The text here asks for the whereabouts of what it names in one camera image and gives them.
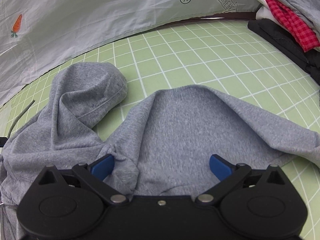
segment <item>orange carrot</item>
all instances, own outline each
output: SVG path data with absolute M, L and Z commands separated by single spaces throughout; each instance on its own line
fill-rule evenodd
M 12 27 L 12 31 L 14 33 L 17 33 L 20 30 L 21 20 L 22 20 L 22 14 L 19 15 L 18 19 L 16 20 L 15 24 Z

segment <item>gray hoodie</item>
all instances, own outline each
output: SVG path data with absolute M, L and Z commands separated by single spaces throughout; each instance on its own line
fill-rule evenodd
M 0 157 L 2 237 L 20 239 L 16 208 L 49 163 L 70 169 L 105 154 L 115 158 L 104 182 L 132 195 L 191 195 L 218 183 L 209 158 L 265 169 L 303 156 L 320 166 L 320 135 L 205 86 L 159 90 L 128 113 L 103 142 L 92 131 L 126 96 L 109 63 L 77 63 L 58 73 L 47 106 L 5 144 Z

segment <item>green cutting mat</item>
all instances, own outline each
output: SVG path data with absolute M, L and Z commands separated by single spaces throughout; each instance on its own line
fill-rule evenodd
M 319 86 L 244 21 L 211 21 L 157 28 L 76 57 L 25 87 L 0 110 L 11 107 L 5 128 L 32 99 L 15 132 L 48 102 L 55 75 L 76 62 L 110 62 L 127 78 L 128 96 L 94 128 L 106 139 L 131 107 L 159 89 L 202 84 L 320 133 Z M 320 175 L 303 158 L 283 167 L 308 206 L 301 236 L 320 239 Z

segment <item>red plaid shirt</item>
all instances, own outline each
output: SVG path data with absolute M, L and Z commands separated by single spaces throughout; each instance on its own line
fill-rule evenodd
M 278 0 L 266 0 L 274 18 L 285 27 L 300 44 L 304 52 L 319 47 L 316 34 L 290 8 Z

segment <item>white grid line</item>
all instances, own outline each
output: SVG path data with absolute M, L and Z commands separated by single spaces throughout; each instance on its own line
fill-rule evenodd
M 210 34 L 209 36 L 202 36 L 201 38 L 211 38 L 211 37 L 219 37 L 219 36 L 226 36 L 225 34 L 222 34 L 222 35 L 212 35 L 212 34 Z M 185 38 L 184 40 L 185 41 L 187 41 L 187 40 L 192 40 L 192 39 L 194 39 L 194 38 Z M 173 42 L 177 42 L 177 41 L 166 41 L 167 43 L 173 43 Z M 268 43 L 267 41 L 257 41 L 257 42 L 243 42 L 243 43 L 237 43 L 237 42 L 234 42 L 234 43 L 230 43 L 230 44 L 227 44 L 227 45 L 235 45 L 235 44 L 247 44 L 247 43 Z M 159 45 L 164 45 L 164 44 L 166 44 L 166 43 L 161 43 L 161 44 L 157 44 L 157 45 L 151 45 L 150 47 L 155 47 L 155 46 L 159 46 Z M 142 49 L 145 49 L 145 48 L 147 48 L 147 47 L 144 47 L 144 48 L 141 48 L 141 49 L 135 49 L 135 50 L 133 50 L 133 52 L 135 52 L 135 51 L 138 51 L 138 50 L 142 50 Z M 105 51 L 108 51 L 108 50 L 111 50 L 112 48 L 108 48 L 108 49 L 105 49 L 105 50 L 102 50 L 102 51 L 100 51 L 100 53 L 103 53 L 103 52 L 105 52 Z
M 303 186 L 303 183 L 302 183 L 302 179 L 300 177 L 300 174 L 297 170 L 297 167 L 296 167 L 296 164 L 294 162 L 292 162 L 293 166 L 294 166 L 294 169 L 296 170 L 297 174 L 298 174 L 298 178 L 299 178 L 299 181 L 301 183 L 301 186 L 302 186 L 302 190 L 303 190 L 303 193 L 305 195 L 305 198 L 307 200 L 307 203 L 306 203 L 306 206 L 308 208 L 308 213 L 310 214 L 310 219 L 311 219 L 311 224 L 312 224 L 312 230 L 313 230 L 313 238 L 316 239 L 316 233 L 315 233 L 315 224 L 313 223 L 313 218 L 312 218 L 312 213 L 311 213 L 311 208 L 310 208 L 310 204 L 308 202 L 308 197 L 307 197 L 307 193 L 306 193 L 306 190 Z
M 226 49 L 228 49 L 221 41 L 219 41 L 220 43 L 221 43 L 221 45 L 223 45 Z M 235 75 L 235 77 L 241 82 L 241 84 L 248 90 L 248 92 L 249 92 L 249 94 L 252 96 L 252 98 L 256 101 L 256 103 L 258 104 L 258 106 L 260 107 L 260 108 L 262 108 L 262 106 L 260 105 L 260 103 L 258 102 L 258 100 L 252 95 L 252 92 L 247 88 L 247 86 L 243 83 L 243 81 L 239 78 L 239 76 L 233 71 L 233 69 L 232 68 L 230 68 L 230 66 L 224 61 L 224 59 L 222 59 L 221 57 L 220 57 L 220 55 L 218 55 L 212 48 L 210 48 L 209 46 L 208 46 L 208 48 L 213 52 L 213 53 L 215 53 L 215 55 L 217 55 L 219 58 L 220 58 L 220 60 L 224 63 L 224 64 L 226 64 L 226 66 L 234 73 L 234 75 Z M 234 56 L 235 56 L 235 58 L 238 58 L 230 49 L 228 49 Z
M 194 66 L 194 65 L 198 65 L 199 63 L 196 63 L 196 64 L 191 64 L 191 65 L 186 65 L 186 67 L 187 66 Z M 271 69 L 271 68 L 276 68 L 276 67 L 278 67 L 278 66 L 272 66 L 272 67 L 267 67 L 267 68 L 264 68 L 264 70 L 265 69 Z M 170 71 L 173 71 L 173 70 L 177 70 L 177 69 L 181 69 L 181 68 L 184 68 L 183 66 L 182 67 L 177 67 L 177 68 L 173 68 L 173 69 L 169 69 L 169 70 L 164 70 L 164 73 L 166 73 L 166 72 L 170 72 Z M 252 70 L 252 72 L 257 72 L 257 71 L 261 71 L 262 69 L 256 69 L 256 70 Z M 158 74 L 161 74 L 162 72 L 158 72 L 158 73 L 154 73 L 154 74 L 151 74 L 151 75 L 148 75 L 148 76 L 144 76 L 144 77 L 141 77 L 142 79 L 144 79 L 144 78 L 148 78 L 148 77 L 151 77 L 151 76 L 155 76 L 155 75 L 158 75 Z M 220 78 L 216 78 L 216 79 L 212 79 L 212 80 L 208 80 L 208 81 L 204 81 L 204 82 L 199 82 L 199 83 L 197 83 L 197 84 L 199 84 L 199 85 L 205 85 L 206 83 L 209 83 L 209 82 L 213 82 L 213 81 L 218 81 L 218 80 L 223 80 L 223 79 L 225 79 L 225 78 L 230 78 L 230 77 L 234 77 L 234 76 L 236 76 L 236 75 L 240 75 L 240 74 L 246 74 L 246 73 L 251 73 L 251 71 L 247 71 L 247 72 L 242 72 L 242 73 L 239 73 L 239 74 L 233 74 L 233 75 L 229 75 L 229 76 L 224 76 L 224 77 L 220 77 Z M 285 84 L 290 84 L 291 82 L 295 82 L 295 81 L 297 81 L 297 80 L 300 80 L 300 79 L 303 79 L 305 76 L 302 76 L 302 77 L 300 77 L 300 78 L 298 78 L 298 79 L 295 79 L 295 80 L 291 80 L 291 81 L 288 81 L 288 82 L 285 82 L 285 83 L 281 83 L 281 84 L 278 84 L 278 85 L 276 85 L 276 86 L 273 86 L 273 87 L 269 87 L 269 88 L 267 88 L 267 89 L 263 89 L 263 90 L 260 90 L 260 91 L 258 91 L 258 92 L 255 92 L 255 93 L 252 93 L 252 95 L 258 95 L 258 94 L 260 94 L 260 93 L 262 93 L 262 92 L 265 92 L 265 91 L 267 91 L 267 90 L 270 90 L 270 89 L 272 89 L 272 88 L 276 88 L 276 87 L 278 87 L 279 85 L 281 86 L 281 85 L 285 85 Z M 133 81 L 137 81 L 137 80 L 140 80 L 139 78 L 136 78 L 136 79 L 132 79 L 132 80 L 130 80 L 130 81 L 128 81 L 127 83 L 131 83 L 131 82 L 133 82 Z M 251 95 L 247 95 L 247 96 L 243 96 L 243 97 L 240 97 L 239 99 L 244 99 L 244 98 L 248 98 L 248 97 L 251 97 Z M 41 100 L 40 102 L 38 102 L 37 104 L 41 104 L 42 102 L 44 102 L 44 101 L 46 101 L 46 100 L 48 100 L 49 98 L 46 98 L 46 99 L 44 99 L 44 100 Z
M 114 42 L 112 43 L 112 50 L 113 50 L 114 65 L 115 65 L 115 67 L 117 67 L 117 65 L 116 65 L 116 54 L 115 54 L 115 43 Z M 122 102 L 119 103 L 119 106 L 120 106 L 121 119 L 122 119 L 122 122 L 123 122 L 124 121 L 124 113 L 123 113 Z
M 138 65 L 137 65 L 137 61 L 136 61 L 136 58 L 135 58 L 135 56 L 134 56 L 134 54 L 133 54 L 133 51 L 132 51 L 132 47 L 131 47 L 129 38 L 127 38 L 127 41 L 128 41 L 128 44 L 129 44 L 129 47 L 130 47 L 130 50 L 131 50 L 133 62 L 134 62 L 134 65 L 135 65 L 135 67 L 136 67 L 136 71 L 137 71 L 137 74 L 138 74 L 138 77 L 139 77 L 139 80 L 140 80 L 140 84 L 141 84 L 141 87 L 142 87 L 142 91 L 143 91 L 144 97 L 146 98 L 146 97 L 147 97 L 146 89 L 144 88 L 144 85 L 143 85 L 143 82 L 142 82 L 142 79 L 141 79 L 141 75 L 140 75 L 140 72 L 139 72 L 139 68 L 138 68 Z
M 251 55 L 250 55 L 250 57 L 256 62 L 256 63 L 258 63 L 259 64 L 259 66 L 260 67 L 262 67 L 261 66 L 261 64 L 258 62 L 258 61 L 256 61 L 255 60 L 255 58 L 253 58 Z M 257 80 L 259 80 L 259 82 L 261 83 L 261 85 L 263 85 L 263 87 L 264 88 L 266 88 L 265 86 L 264 86 L 264 84 L 260 81 L 260 79 L 252 72 L 252 74 L 256 77 L 256 79 Z M 276 82 L 276 80 L 273 78 L 273 76 L 271 76 L 270 75 L 270 73 L 269 72 L 267 72 L 267 74 Z M 281 90 L 282 90 L 282 92 L 287 96 L 287 98 L 289 98 L 289 100 L 291 101 L 291 103 L 293 104 L 293 101 L 291 100 L 291 98 L 287 95 L 287 93 L 283 90 L 283 88 L 281 87 L 281 86 L 278 86 Z M 268 91 L 268 93 L 269 93 L 269 95 L 273 98 L 273 100 L 277 103 L 277 105 L 280 107 L 280 109 L 281 110 L 283 110 L 283 108 L 280 106 L 280 104 L 277 102 L 277 100 L 273 97 L 273 95 L 270 93 L 270 91 Z M 300 111 L 297 109 L 297 107 L 295 106 L 295 108 L 296 108 L 296 110 L 298 111 L 298 113 L 299 113 L 299 115 L 301 116 L 301 118 L 302 118 L 302 120 L 305 122 L 305 124 L 306 124 L 306 126 L 308 126 L 308 124 L 307 124 L 307 122 L 306 122 L 306 120 L 303 118 L 303 116 L 302 116 L 302 114 L 300 113 Z
M 163 74 L 163 76 L 164 76 L 165 81 L 167 82 L 167 84 L 168 84 L 169 88 L 171 89 L 171 88 L 172 88 L 172 86 L 170 85 L 170 83 L 169 83 L 169 80 L 168 80 L 167 76 L 164 74 L 164 71 L 163 71 L 163 69 L 162 69 L 162 67 L 161 67 L 161 65 L 160 65 L 160 63 L 159 63 L 159 61 L 158 61 L 158 59 L 157 59 L 157 57 L 156 57 L 155 53 L 154 53 L 154 52 L 153 52 L 153 50 L 151 49 L 151 47 L 150 47 L 150 45 L 149 45 L 148 40 L 146 39 L 146 37 L 144 36 L 144 34 L 142 34 L 142 36 L 143 36 L 143 38 L 145 39 L 145 41 L 146 41 L 146 43 L 147 43 L 147 45 L 148 45 L 149 49 L 151 50 L 151 53 L 152 53 L 153 57 L 155 58 L 155 60 L 156 60 L 156 62 L 157 62 L 157 64 L 158 64 L 158 66 L 159 66 L 159 68 L 160 68 L 160 70 L 161 70 L 161 73 L 162 73 L 162 74 Z
M 182 67 L 185 69 L 185 71 L 187 72 L 188 76 L 191 78 L 192 82 L 194 84 L 196 84 L 196 81 L 194 80 L 193 76 L 190 74 L 190 72 L 188 71 L 188 69 L 186 68 L 186 66 L 184 65 L 184 63 L 181 61 L 181 59 L 177 56 L 176 52 L 172 49 L 172 47 L 169 45 L 169 43 L 167 43 L 167 41 L 165 40 L 165 38 L 161 35 L 161 33 L 159 33 L 159 35 L 162 37 L 162 39 L 166 42 L 165 44 L 167 44 L 167 46 L 170 48 L 170 50 L 173 52 L 171 55 L 175 55 L 176 59 L 180 62 L 180 64 L 182 65 Z
M 263 54 L 263 57 L 267 60 L 267 61 L 269 61 L 270 63 L 271 63 L 271 61 L 268 59 L 268 58 L 266 58 L 265 56 L 264 56 L 264 54 Z M 286 65 L 287 64 L 285 64 L 285 65 L 283 65 L 283 67 L 290 73 L 290 71 L 286 68 Z M 281 71 L 279 71 L 278 69 L 276 69 L 283 77 L 284 77 L 284 79 L 286 80 L 286 81 L 288 81 L 288 79 L 281 73 Z M 276 80 L 270 75 L 270 73 L 269 72 L 267 72 L 268 74 L 269 74 L 269 76 L 276 82 Z M 303 101 L 303 103 L 305 104 L 305 102 L 304 102 L 304 100 L 306 99 L 303 99 L 301 96 L 300 96 L 300 94 L 295 90 L 295 88 L 290 84 L 290 86 L 293 88 L 293 90 L 297 93 L 297 95 L 300 97 L 300 99 L 302 99 L 302 101 Z M 293 104 L 293 101 L 291 100 L 291 98 L 287 95 L 287 93 L 282 89 L 282 87 L 279 85 L 279 88 L 285 93 L 285 95 L 289 98 L 289 100 L 291 101 L 291 103 Z M 310 108 L 305 104 L 305 106 L 309 109 L 309 111 L 312 113 L 312 115 L 313 115 L 313 117 L 316 119 L 316 117 L 315 117 L 315 115 L 313 114 L 313 112 L 310 110 Z M 307 122 L 304 120 L 304 118 L 303 118 L 303 116 L 302 116 L 302 114 L 300 113 L 300 111 L 298 110 L 298 108 L 295 106 L 295 109 L 298 111 L 298 113 L 299 113 L 299 115 L 301 116 L 301 118 L 303 119 L 303 121 L 305 122 L 305 124 L 306 124 L 306 126 L 309 128 L 310 127 L 310 125 L 308 126 L 308 124 L 307 124 Z
M 134 102 L 131 102 L 131 103 L 127 103 L 125 105 L 122 105 L 122 107 L 125 107 L 125 106 L 131 106 L 131 105 L 134 105 L 134 104 L 137 104 L 137 103 L 140 103 L 143 99 L 140 99 L 138 101 L 134 101 Z
M 219 84 L 221 85 L 221 87 L 225 90 L 225 92 L 227 93 L 227 94 L 230 94 L 229 92 L 228 92 L 228 90 L 225 88 L 225 86 L 221 83 L 221 81 L 220 81 L 220 79 L 215 75 L 215 73 L 208 67 L 208 65 L 207 65 L 207 62 L 205 62 L 199 55 L 198 55 L 198 53 L 196 53 L 196 51 L 185 41 L 185 40 L 183 40 L 184 41 L 184 43 L 193 51 L 193 53 L 195 53 L 196 54 L 196 56 L 202 61 L 202 63 L 206 66 L 206 68 L 210 71 L 210 73 L 215 77 L 215 79 L 219 82 Z
M 311 100 L 316 105 L 316 107 L 318 107 L 318 104 L 313 100 L 313 98 L 311 98 Z
M 38 87 L 39 82 L 40 82 L 40 78 L 39 78 L 38 83 L 37 83 L 37 85 L 36 85 L 35 92 L 36 92 L 36 90 L 37 90 L 37 87 Z M 28 114 L 29 114 L 29 110 L 27 111 L 26 120 L 28 120 Z
M 300 171 L 297 176 L 295 176 L 292 180 L 291 180 L 291 183 L 295 182 L 299 176 L 310 166 L 310 163 L 308 163 L 303 169 L 302 171 Z
M 317 182 L 318 182 L 318 186 L 319 186 L 319 188 L 320 188 L 320 181 L 319 181 L 318 174 L 317 174 L 317 172 L 316 172 L 316 169 L 315 169 L 314 165 L 312 165 L 312 169 L 313 169 L 313 171 L 314 171 L 314 173 L 315 173 L 315 175 L 316 175 Z
M 308 129 L 310 129 L 310 127 L 313 126 L 315 123 L 317 123 L 317 124 L 319 125 L 318 120 L 320 120 L 320 116 L 319 116 L 317 119 L 315 119 L 315 120 L 309 125 Z
M 296 105 L 298 105 L 299 103 L 303 102 L 303 101 L 306 100 L 307 98 L 310 98 L 311 96 L 313 96 L 313 95 L 316 94 L 316 93 L 317 93 L 317 91 L 314 92 L 314 93 L 312 93 L 311 95 L 308 95 L 306 98 L 304 98 L 304 99 L 301 100 L 301 101 L 298 101 L 297 103 L 293 104 L 292 106 L 289 106 L 288 108 L 280 111 L 277 115 L 282 114 L 282 113 L 284 113 L 285 111 L 288 111 L 289 109 L 291 109 L 291 108 L 293 108 L 293 107 L 296 107 Z
M 313 196 L 308 200 L 308 203 L 311 202 L 311 200 L 313 200 L 313 198 L 318 194 L 318 192 L 320 191 L 320 187 L 317 189 L 317 191 L 313 194 Z
M 36 89 L 37 89 L 37 87 L 38 87 L 38 84 L 39 84 L 40 80 L 41 80 L 41 77 L 38 78 L 38 82 L 37 82 L 37 84 L 36 84 Z M 23 90 L 20 91 L 21 95 L 20 95 L 20 99 L 19 99 L 19 101 L 18 101 L 18 104 L 15 106 L 14 118 L 13 118 L 12 120 L 8 121 L 7 124 L 8 124 L 9 122 L 13 121 L 13 120 L 16 118 L 16 113 L 17 113 L 18 105 L 20 104 L 20 100 L 21 100 L 21 98 L 22 98 L 22 95 L 23 95 L 24 92 L 27 92 L 27 95 L 28 95 L 30 88 L 31 88 L 31 85 L 28 87 L 27 90 L 25 90 L 25 89 L 26 89 L 26 87 L 25 87 Z M 21 109 L 21 110 L 23 110 L 23 105 L 24 105 L 24 103 L 26 102 L 26 100 L 27 100 L 27 98 L 25 98 L 25 99 L 21 102 L 21 103 L 22 103 L 22 109 Z M 11 134 L 14 134 L 14 133 L 17 131 L 17 127 L 19 126 L 19 121 L 20 121 L 20 119 L 19 119 L 19 120 L 17 121 L 17 123 L 15 124 L 15 128 L 16 128 L 16 129 L 15 129 L 14 131 L 12 131 Z
M 318 221 L 314 224 L 314 226 L 313 226 L 313 228 L 311 228 L 309 231 L 308 231 L 308 233 L 306 233 L 306 235 L 303 237 L 303 238 L 305 238 L 305 237 L 307 237 L 307 235 L 313 230 L 313 233 L 315 233 L 315 226 L 318 224 L 320 222 L 320 218 L 318 219 Z
M 215 47 L 221 47 L 221 45 L 218 45 L 218 46 L 206 46 L 206 47 L 203 47 L 203 48 L 198 48 L 196 50 L 199 50 L 199 49 L 207 49 L 207 48 L 215 48 Z M 165 55 L 161 55 L 161 56 L 158 56 L 156 58 L 161 58 L 161 57 L 165 57 L 165 56 L 169 56 L 169 55 L 175 55 L 175 53 L 181 53 L 181 52 L 188 52 L 188 51 L 192 51 L 192 49 L 188 49 L 188 50 L 182 50 L 182 51 L 178 51 L 178 52 L 173 52 L 173 53 L 169 53 L 169 54 L 165 54 Z M 255 55 L 261 55 L 261 54 L 272 54 L 273 52 L 263 52 L 263 53 L 256 53 L 256 54 L 251 54 L 252 56 L 255 56 Z M 240 56 L 235 56 L 235 57 L 226 57 L 226 58 L 223 58 L 223 59 L 230 59 L 230 58 L 236 58 L 236 57 L 247 57 L 249 56 L 248 54 L 247 55 L 240 55 Z M 111 58 L 108 58 L 108 59 L 105 59 L 105 60 L 102 60 L 101 63 L 103 62 L 108 62 L 108 60 L 111 60 L 113 59 L 112 57 Z M 141 62 L 145 62 L 145 61 L 148 61 L 152 58 L 148 58 L 148 59 L 144 59 L 144 60 L 141 60 L 141 61 L 137 61 L 137 63 L 141 63 Z
M 97 62 L 99 62 L 100 47 L 98 48 Z
M 56 71 L 56 69 L 58 69 L 58 67 L 55 67 L 54 69 L 52 69 L 52 70 L 49 72 L 49 77 L 50 77 L 50 76 L 53 76 L 53 75 L 55 75 L 55 74 L 58 73 L 58 71 Z
M 45 83 L 44 83 L 44 86 L 46 85 L 46 83 L 47 83 L 47 81 L 48 81 L 49 76 L 50 76 L 50 74 L 47 76 L 47 78 L 46 78 L 46 80 L 45 80 Z M 39 100 L 41 100 L 41 98 L 42 98 L 43 91 L 44 91 L 44 88 L 42 89 L 41 96 L 40 96 L 40 99 L 39 99 Z M 33 107 L 36 107 L 36 106 L 37 106 L 36 113 L 38 112 L 38 109 L 39 109 L 39 105 L 40 105 L 40 103 L 41 103 L 41 102 L 39 101 L 36 105 L 34 105 L 34 106 L 33 106 Z M 29 110 L 30 110 L 30 109 L 31 109 L 31 108 L 29 108 L 29 109 L 28 109 L 28 111 L 27 111 L 26 121 L 28 121 L 28 115 L 29 115 Z M 14 131 L 14 132 L 16 132 L 16 131 L 18 130 L 18 123 L 17 123 L 17 125 L 16 125 L 16 129 L 15 129 L 15 131 Z
M 299 82 L 300 86 L 302 86 L 302 88 L 305 90 L 305 92 L 308 94 L 309 92 L 305 89 L 305 87 Z M 311 98 L 312 102 L 315 104 L 315 106 L 318 108 L 318 104 L 315 103 L 315 101 L 313 100 L 313 98 Z M 309 109 L 309 111 L 311 112 L 311 114 L 314 116 L 315 118 L 315 122 L 318 124 L 318 126 L 320 127 L 319 123 L 318 123 L 318 119 L 319 118 L 316 118 L 315 115 L 313 114 L 313 112 L 310 110 L 310 108 L 307 106 L 307 104 L 304 102 L 304 104 L 306 105 L 306 107 Z

